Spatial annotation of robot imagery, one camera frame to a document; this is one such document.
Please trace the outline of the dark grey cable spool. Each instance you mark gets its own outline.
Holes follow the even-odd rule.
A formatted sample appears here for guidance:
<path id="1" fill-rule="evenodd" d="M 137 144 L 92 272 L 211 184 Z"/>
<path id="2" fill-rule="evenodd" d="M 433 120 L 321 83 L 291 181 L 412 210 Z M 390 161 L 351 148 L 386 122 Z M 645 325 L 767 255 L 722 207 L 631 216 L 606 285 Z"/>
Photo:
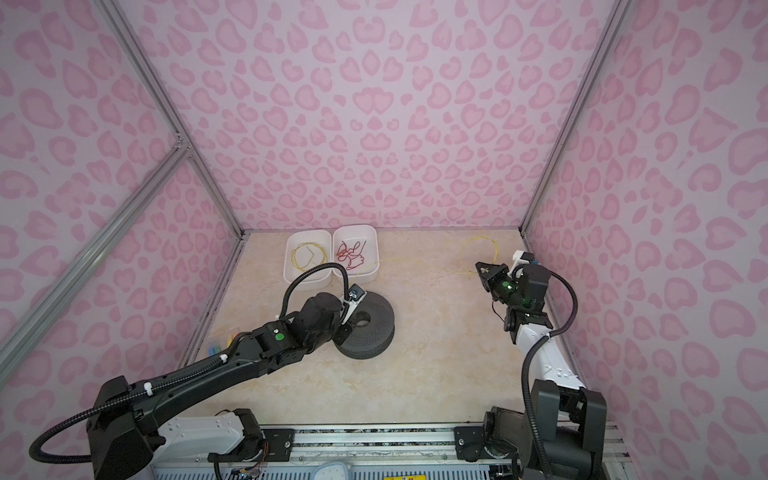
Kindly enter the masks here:
<path id="1" fill-rule="evenodd" d="M 394 339 L 395 312 L 382 295 L 368 292 L 354 310 L 348 324 L 351 332 L 337 350 L 354 360 L 368 360 L 382 354 Z"/>

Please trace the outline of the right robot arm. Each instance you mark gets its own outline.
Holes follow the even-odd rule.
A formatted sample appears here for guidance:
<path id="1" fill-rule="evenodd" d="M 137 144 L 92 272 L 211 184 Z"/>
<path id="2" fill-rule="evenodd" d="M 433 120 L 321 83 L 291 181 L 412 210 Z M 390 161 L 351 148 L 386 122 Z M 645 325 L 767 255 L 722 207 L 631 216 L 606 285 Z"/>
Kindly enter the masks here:
<path id="1" fill-rule="evenodd" d="M 502 478 L 604 478 L 607 402 L 578 378 L 556 342 L 576 320 L 579 301 L 574 288 L 528 252 L 514 266 L 479 262 L 476 270 L 484 290 L 505 306 L 503 328 L 524 356 L 523 408 L 493 407 L 481 426 L 455 428 L 457 458 L 505 460 L 509 465 L 500 471 Z M 561 327 L 553 326 L 544 310 L 552 280 L 571 299 Z"/>

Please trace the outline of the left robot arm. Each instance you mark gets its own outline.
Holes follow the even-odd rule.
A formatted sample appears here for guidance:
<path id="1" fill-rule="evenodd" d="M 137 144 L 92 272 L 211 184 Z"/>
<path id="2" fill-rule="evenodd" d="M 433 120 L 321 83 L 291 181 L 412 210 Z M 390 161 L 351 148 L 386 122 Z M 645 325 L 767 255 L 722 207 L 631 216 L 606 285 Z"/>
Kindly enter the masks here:
<path id="1" fill-rule="evenodd" d="M 150 465 L 166 442 L 161 427 L 178 414 L 240 383 L 298 363 L 330 341 L 344 341 L 366 290 L 344 275 L 340 296 L 321 292 L 300 310 L 288 312 L 291 294 L 307 277 L 301 274 L 288 286 L 276 320 L 237 334 L 220 353 L 140 382 L 129 384 L 122 376 L 106 382 L 92 408 L 33 440 L 30 458 L 53 465 L 89 463 L 97 479 L 128 479 Z M 79 423 L 86 425 L 88 454 L 45 451 L 48 441 Z"/>

